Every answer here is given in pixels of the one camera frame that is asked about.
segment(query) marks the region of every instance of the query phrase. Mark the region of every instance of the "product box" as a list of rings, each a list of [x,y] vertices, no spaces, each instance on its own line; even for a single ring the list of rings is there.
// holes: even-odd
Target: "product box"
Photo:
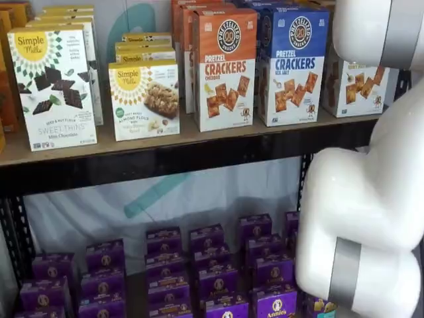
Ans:
[[[83,27],[8,33],[32,151],[97,143]]]
[[[24,310],[32,311],[45,307],[64,307],[66,317],[75,317],[66,277],[55,280],[28,280],[21,291]]]
[[[297,291],[290,284],[270,286],[253,295],[252,307],[257,318],[295,317]]]
[[[202,132],[252,124],[256,16],[251,9],[194,15],[194,118]]]
[[[201,250],[225,243],[224,230],[221,224],[211,225],[190,231],[191,251]]]
[[[168,277],[147,277],[149,303],[171,303],[175,299],[189,299],[189,282],[186,272]]]
[[[192,318],[190,299],[177,299],[171,303],[153,303],[148,306],[150,318]]]
[[[85,261],[89,272],[104,267],[120,267],[125,270],[124,242],[122,239],[87,246]]]
[[[224,262],[198,270],[199,297],[215,297],[223,293],[235,292],[238,274],[239,272],[232,262]]]
[[[181,232],[179,227],[151,230],[146,232],[147,253],[181,250]]]
[[[194,252],[193,257],[195,267],[202,268],[228,262],[231,258],[231,255],[228,245],[224,243]]]
[[[119,50],[116,54],[117,63],[137,63],[143,61],[172,60],[176,61],[173,48],[137,48],[134,50]]]
[[[280,284],[294,281],[293,258],[287,254],[271,254],[257,258],[254,264],[253,285]]]
[[[17,313],[15,318],[65,318],[63,307],[47,307],[36,311]]]
[[[144,257],[146,273],[149,276],[166,277],[184,270],[184,258],[180,251],[156,252]]]
[[[102,268],[82,276],[82,297],[117,292],[125,292],[125,273],[121,268]]]
[[[323,107],[335,117],[381,114],[389,69],[341,60],[334,48],[327,59]]]
[[[153,40],[168,40],[172,43],[172,35],[170,32],[142,32],[142,33],[124,33],[122,35],[123,42],[144,42]]]
[[[85,51],[87,53],[88,75],[78,74],[86,83],[90,84],[91,98],[93,100],[94,122],[97,126],[103,125],[103,112],[101,107],[101,87],[99,70],[97,69],[97,52],[94,38],[94,25],[92,18],[84,19],[61,19],[50,18],[30,21],[26,27],[51,27],[53,25],[82,25],[84,29]]]
[[[328,10],[267,8],[261,24],[260,117],[268,127],[317,121]]]
[[[103,294],[81,300],[79,318],[126,317],[123,293]]]

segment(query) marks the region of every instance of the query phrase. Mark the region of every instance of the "snack box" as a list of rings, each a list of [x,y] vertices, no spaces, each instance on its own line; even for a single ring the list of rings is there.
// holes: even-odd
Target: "snack box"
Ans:
[[[66,317],[75,317],[66,277],[55,280],[27,280],[21,291],[24,310],[33,311],[45,307],[64,307]]]
[[[172,42],[172,35],[170,32],[132,32],[122,35],[123,42],[145,42],[153,40],[168,40]]]
[[[168,227],[146,232],[147,253],[181,250],[181,232],[179,227]]]
[[[294,281],[293,258],[284,253],[257,258],[253,273],[253,284],[255,287],[264,284],[292,282]]]
[[[149,276],[165,277],[184,270],[184,257],[179,250],[147,254],[144,262]]]
[[[192,318],[190,299],[177,299],[171,303],[153,303],[148,306],[149,318]]]
[[[79,303],[79,318],[126,317],[125,296],[123,293],[102,294]]]
[[[221,224],[192,230],[189,235],[191,251],[201,250],[203,248],[225,243],[224,230]]]
[[[94,38],[94,24],[91,17],[84,19],[61,19],[51,18],[42,20],[33,20],[26,24],[26,28],[33,27],[51,27],[54,25],[82,25],[84,29],[85,51],[87,53],[88,74],[82,73],[78,76],[85,82],[90,84],[91,98],[93,100],[94,122],[97,126],[103,124],[103,112],[101,107],[101,86],[99,79],[99,71],[97,67],[97,49]]]
[[[125,292],[125,273],[121,268],[102,268],[82,276],[82,297],[117,292]]]
[[[335,117],[381,114],[389,70],[346,62],[331,48],[323,107]]]
[[[295,317],[297,291],[290,284],[270,286],[254,293],[252,308],[257,318]]]
[[[228,262],[231,258],[230,249],[227,244],[211,246],[193,253],[196,268],[215,266]]]
[[[189,299],[189,282],[186,272],[168,277],[147,277],[149,303],[170,303],[175,299]]]
[[[197,271],[199,297],[215,297],[237,290],[239,272],[232,262],[209,266]]]
[[[63,307],[47,307],[36,311],[17,313],[15,318],[65,318]]]
[[[256,24],[251,9],[193,15],[194,119],[201,132],[253,123]]]
[[[8,33],[32,151],[97,143],[83,26]]]
[[[120,267],[125,270],[123,240],[110,240],[109,242],[87,246],[85,261],[89,272],[105,267]]]
[[[155,60],[176,61],[173,48],[137,48],[134,50],[119,50],[116,54],[117,63],[135,63]]]

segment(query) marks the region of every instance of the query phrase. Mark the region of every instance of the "pretzelized pretzel crackers box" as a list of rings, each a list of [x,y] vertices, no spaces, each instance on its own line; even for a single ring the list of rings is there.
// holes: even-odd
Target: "pretzelized pretzel crackers box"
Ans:
[[[200,131],[253,123],[256,24],[251,9],[193,16],[194,118]]]
[[[317,121],[328,10],[281,5],[260,23],[260,117],[268,127]]]

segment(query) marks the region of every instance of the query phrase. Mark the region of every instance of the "white box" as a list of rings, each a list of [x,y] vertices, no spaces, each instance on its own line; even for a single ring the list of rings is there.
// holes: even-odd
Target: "white box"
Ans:
[[[18,28],[8,39],[31,150],[97,143],[83,27]]]
[[[175,61],[112,63],[109,80],[117,141],[180,133]]]

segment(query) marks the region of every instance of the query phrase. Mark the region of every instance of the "purple box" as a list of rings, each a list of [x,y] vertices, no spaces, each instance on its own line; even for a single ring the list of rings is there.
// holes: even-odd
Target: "purple box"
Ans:
[[[85,254],[88,271],[105,267],[125,269],[124,242],[122,239],[87,246]]]
[[[184,270],[184,257],[180,251],[157,252],[144,257],[148,276],[169,276]]]
[[[224,243],[224,230],[221,224],[190,231],[190,250],[192,251]]]
[[[232,262],[204,268],[198,271],[198,291],[200,297],[215,297],[237,290],[239,272]]]
[[[186,272],[168,277],[147,277],[149,303],[170,303],[175,299],[189,298],[189,283]]]
[[[287,254],[271,254],[265,258],[257,258],[253,271],[255,287],[264,284],[280,284],[294,281],[293,258]]]
[[[56,280],[28,280],[21,288],[24,310],[32,311],[45,307],[64,307],[67,317],[75,317],[72,308],[67,278]]]
[[[181,250],[181,233],[179,227],[148,231],[146,233],[147,253]]]
[[[121,268],[102,268],[82,276],[81,296],[83,298],[116,292],[125,293],[125,275]]]
[[[231,255],[228,245],[224,243],[194,252],[193,257],[196,268],[202,268],[228,262]]]
[[[171,303],[155,303],[148,306],[149,318],[193,318],[190,299],[179,299]]]
[[[205,301],[205,318],[247,318],[249,302],[242,293],[228,293]]]
[[[295,317],[297,291],[290,284],[270,286],[253,296],[252,306],[257,318]]]
[[[25,311],[17,313],[15,318],[65,318],[63,307],[48,307],[36,311]]]
[[[103,294],[81,300],[79,318],[125,318],[125,297],[121,293]]]

